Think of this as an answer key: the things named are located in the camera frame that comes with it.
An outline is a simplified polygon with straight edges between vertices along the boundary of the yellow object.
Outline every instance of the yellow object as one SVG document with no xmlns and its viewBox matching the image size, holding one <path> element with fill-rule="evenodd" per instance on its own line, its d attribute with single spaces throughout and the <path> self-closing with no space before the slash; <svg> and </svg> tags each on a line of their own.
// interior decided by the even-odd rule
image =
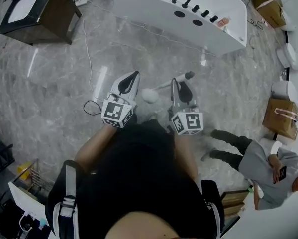
<svg viewBox="0 0 298 239">
<path fill-rule="evenodd" d="M 30 165 L 31 165 L 31 162 L 27 162 L 27 163 L 25 163 L 25 164 L 19 166 L 19 167 L 17 168 L 17 172 L 18 172 L 18 173 L 21 173 L 24 169 L 26 169 L 26 168 L 27 168 L 28 166 L 30 166 Z M 21 176 L 21 178 L 22 178 L 23 180 L 26 180 L 29 176 L 30 176 L 30 169 L 28 169 L 28 170 Z"/>
</svg>

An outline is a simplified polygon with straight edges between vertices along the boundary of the cardboard box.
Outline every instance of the cardboard box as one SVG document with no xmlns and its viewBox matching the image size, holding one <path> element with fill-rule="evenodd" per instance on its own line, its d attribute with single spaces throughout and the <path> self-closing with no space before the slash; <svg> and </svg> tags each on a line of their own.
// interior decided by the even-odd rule
<svg viewBox="0 0 298 239">
<path fill-rule="evenodd" d="M 281 0 L 252 0 L 254 8 L 273 27 L 286 25 Z"/>
<path fill-rule="evenodd" d="M 276 108 L 298 114 L 298 107 L 294 102 L 270 98 L 268 101 L 263 126 L 274 133 L 295 140 L 298 133 L 298 128 L 295 127 L 295 122 L 290 118 L 276 114 Z"/>
</svg>

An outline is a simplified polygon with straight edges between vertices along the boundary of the strap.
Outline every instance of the strap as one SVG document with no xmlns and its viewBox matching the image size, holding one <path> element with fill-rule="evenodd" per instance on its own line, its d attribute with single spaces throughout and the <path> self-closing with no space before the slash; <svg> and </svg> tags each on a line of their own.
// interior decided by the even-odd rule
<svg viewBox="0 0 298 239">
<path fill-rule="evenodd" d="M 209 204 L 212 206 L 213 212 L 214 212 L 214 216 L 216 219 L 216 239 L 218 239 L 220 237 L 220 216 L 219 216 L 219 212 L 218 209 L 216 207 L 216 205 L 214 203 L 209 202 Z"/>
<path fill-rule="evenodd" d="M 293 115 L 293 116 L 295 116 L 295 117 L 291 117 L 291 116 L 286 115 L 286 114 L 281 114 L 281 113 L 279 113 L 279 112 L 277 112 L 277 111 L 285 112 L 285 113 L 291 114 L 291 115 Z M 275 113 L 276 113 L 276 114 L 279 114 L 279 115 L 281 115 L 281 116 L 287 117 L 287 118 L 289 118 L 289 119 L 291 119 L 291 120 L 294 120 L 294 121 L 297 121 L 297 120 L 298 120 L 298 119 L 297 119 L 298 114 L 295 114 L 294 112 L 291 112 L 291 111 L 287 111 L 287 110 L 284 110 L 284 109 L 276 108 L 276 109 L 275 109 Z"/>
<path fill-rule="evenodd" d="M 198 187 L 203 196 L 201 182 L 200 182 L 200 185 L 201 186 L 200 187 L 198 186 Z M 216 221 L 216 239 L 219 239 L 220 238 L 220 215 L 219 215 L 218 209 L 214 203 L 206 201 L 205 198 L 204 198 L 204 201 L 205 201 L 205 204 L 209 207 L 208 209 L 212 209 L 214 212 L 215 221 Z"/>
<path fill-rule="evenodd" d="M 69 165 L 66 165 L 66 196 L 62 202 L 55 205 L 53 227 L 57 239 L 79 239 L 76 170 Z"/>
<path fill-rule="evenodd" d="M 60 211 L 60 202 L 55 205 L 54 211 L 53 211 L 53 228 L 55 232 L 55 236 L 57 239 L 59 239 L 59 226 L 58 226 L 58 216 L 59 216 L 59 211 Z"/>
<path fill-rule="evenodd" d="M 76 196 L 76 170 L 66 165 L 66 196 Z"/>
<path fill-rule="evenodd" d="M 288 113 L 292 116 L 289 116 L 287 114 L 282 114 L 282 113 L 279 113 L 277 111 L 281 111 L 281 112 L 284 112 L 284 113 Z M 276 114 L 279 114 L 281 116 L 284 116 L 286 118 L 289 118 L 291 120 L 293 120 L 295 122 L 295 128 L 298 128 L 298 114 L 294 113 L 294 112 L 291 112 L 291 111 L 287 111 L 287 110 L 283 110 L 283 109 L 280 109 L 280 108 L 276 108 L 275 111 L 274 111 Z"/>
</svg>

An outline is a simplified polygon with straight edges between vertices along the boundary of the white cable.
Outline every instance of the white cable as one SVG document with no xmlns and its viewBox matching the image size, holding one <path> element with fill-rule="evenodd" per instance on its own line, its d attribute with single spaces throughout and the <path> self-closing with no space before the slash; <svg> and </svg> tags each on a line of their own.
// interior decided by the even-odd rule
<svg viewBox="0 0 298 239">
<path fill-rule="evenodd" d="M 25 214 L 26 214 L 26 212 L 25 212 L 25 213 L 23 214 L 23 216 L 20 218 L 20 220 L 19 220 L 19 226 L 20 226 L 20 228 L 21 228 L 24 232 L 29 232 L 29 231 L 32 230 L 33 227 L 30 227 L 29 230 L 25 230 L 25 229 L 23 229 L 23 227 L 22 227 L 21 224 L 20 224 L 21 220 L 25 217 Z"/>
<path fill-rule="evenodd" d="M 93 2 L 91 2 L 91 1 L 87 1 L 87 3 L 91 3 L 94 7 L 97 7 L 97 8 L 99 8 L 99 9 L 101 9 L 101 10 L 104 10 L 104 11 L 106 11 L 106 12 L 111 13 L 111 14 L 112 14 L 113 16 L 115 16 L 116 18 L 121 18 L 121 17 L 116 16 L 112 11 L 103 9 L 103 8 L 101 8 L 100 6 L 95 5 L 95 4 L 94 4 Z M 199 49 L 196 49 L 196 48 L 193 48 L 193 47 L 190 47 L 190 46 L 186 46 L 185 44 L 183 44 L 183 43 L 181 43 L 181 42 L 179 42 L 179 41 L 173 41 L 173 40 L 170 40 L 169 38 L 167 38 L 167 37 L 164 36 L 164 35 L 160 35 L 160 34 L 153 33 L 153 32 L 151 32 L 150 30 L 146 29 L 146 26 L 147 26 L 146 23 L 144 23 L 144 24 L 141 26 L 141 25 L 134 24 L 134 23 L 132 23 L 131 21 L 125 19 L 125 18 L 121 18 L 121 19 L 125 20 L 126 22 L 128 22 L 128 23 L 130 23 L 130 24 L 132 24 L 132 25 L 134 25 L 134 26 L 142 27 L 144 30 L 148 31 L 149 33 L 154 34 L 154 35 L 157 35 L 157 36 L 160 36 L 160 37 L 163 37 L 163 38 L 167 39 L 167 40 L 170 41 L 170 42 L 178 43 L 178 44 L 180 44 L 180 45 L 183 45 L 183 46 L 186 47 L 186 48 L 193 49 L 193 50 L 197 50 L 198 52 L 200 52 L 200 53 L 202 53 L 202 54 L 209 54 L 209 55 L 212 55 L 212 56 L 214 56 L 214 57 L 219 57 L 219 56 L 216 56 L 216 55 L 214 55 L 214 54 L 212 54 L 212 53 L 204 52 L 204 51 L 201 51 L 201 50 L 199 50 Z"/>
<path fill-rule="evenodd" d="M 91 91 L 93 92 L 93 96 L 94 98 L 95 97 L 95 93 L 94 93 L 94 89 L 93 87 L 91 86 L 91 78 L 93 76 L 93 67 L 92 67 L 92 64 L 91 64 L 91 58 L 90 58 L 90 55 L 89 55 L 89 50 L 88 50 L 88 45 L 87 45 L 87 34 L 86 34 L 86 31 L 85 31 L 85 21 L 84 21 L 84 15 L 81 13 L 81 16 L 82 16 L 82 19 L 83 19 L 83 26 L 84 26 L 84 33 L 85 33 L 85 45 L 86 45 L 86 49 L 87 49 L 87 55 L 88 55 L 88 58 L 89 58 L 89 64 L 90 64 L 90 78 L 89 78 L 89 86 L 91 88 Z"/>
<path fill-rule="evenodd" d="M 101 8 L 100 6 L 95 5 L 95 4 L 94 4 L 93 2 L 91 2 L 91 1 L 87 1 L 87 3 L 91 3 L 94 7 L 97 7 L 97 8 L 99 8 L 99 9 L 103 10 L 103 11 L 106 11 L 106 12 L 111 13 L 111 14 L 112 14 L 113 16 L 115 16 L 116 18 L 121 18 L 121 17 L 118 17 L 118 16 L 114 15 L 114 13 L 113 13 L 112 11 L 103 9 L 103 8 Z M 89 58 L 89 64 L 90 64 L 89 86 L 90 86 L 90 88 L 91 88 L 91 90 L 92 90 L 92 92 L 93 92 L 93 96 L 94 96 L 94 98 L 96 98 L 96 99 L 99 100 L 100 102 L 103 102 L 103 100 L 101 100 L 101 99 L 95 97 L 94 89 L 93 89 L 92 86 L 91 86 L 91 78 L 92 78 L 92 75 L 93 75 L 93 68 L 92 68 L 91 58 L 90 58 L 90 55 L 89 55 L 89 50 L 88 50 L 88 45 L 87 45 L 87 34 L 86 34 L 86 31 L 85 31 L 85 21 L 84 21 L 84 15 L 83 15 L 83 14 L 82 14 L 82 19 L 83 19 L 83 27 L 84 27 L 84 34 L 85 34 L 85 45 L 86 45 L 87 55 L 88 55 L 88 58 Z M 204 52 L 204 51 L 201 51 L 201 50 L 199 50 L 199 49 L 196 49 L 196 48 L 193 48 L 193 47 L 189 47 L 189 46 L 187 46 L 187 45 L 185 45 L 185 44 L 183 44 L 183 43 L 181 43 L 181 42 L 179 42 L 179 41 L 173 41 L 173 40 L 170 40 L 170 39 L 167 38 L 166 36 L 163 36 L 163 35 L 160 35 L 160 34 L 153 33 L 153 32 L 151 32 L 150 30 L 146 29 L 147 24 L 137 25 L 137 24 L 132 23 L 131 21 L 125 19 L 125 18 L 121 18 L 121 19 L 123 19 L 124 21 L 130 23 L 131 25 L 141 27 L 141 28 L 143 28 L 144 30 L 148 31 L 148 32 L 151 33 L 151 34 L 154 34 L 154 35 L 163 37 L 163 38 L 167 39 L 167 40 L 170 41 L 170 42 L 178 43 L 178 44 L 180 44 L 180 45 L 183 45 L 183 46 L 186 47 L 186 48 L 193 49 L 193 50 L 197 50 L 198 52 L 200 52 L 200 53 L 202 53 L 202 54 L 209 54 L 209 55 L 212 55 L 212 56 L 214 56 L 214 57 L 219 57 L 219 56 L 216 56 L 216 55 L 214 55 L 214 54 L 212 54 L 212 53 Z"/>
</svg>

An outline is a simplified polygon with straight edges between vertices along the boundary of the smartphone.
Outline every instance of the smartphone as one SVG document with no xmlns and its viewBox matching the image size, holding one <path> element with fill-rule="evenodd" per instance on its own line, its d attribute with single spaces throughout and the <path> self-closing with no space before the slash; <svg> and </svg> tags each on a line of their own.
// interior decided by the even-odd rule
<svg viewBox="0 0 298 239">
<path fill-rule="evenodd" d="M 278 178 L 279 181 L 282 181 L 286 178 L 286 171 L 287 171 L 287 166 L 284 166 L 282 169 L 280 169 L 280 177 Z"/>
</svg>

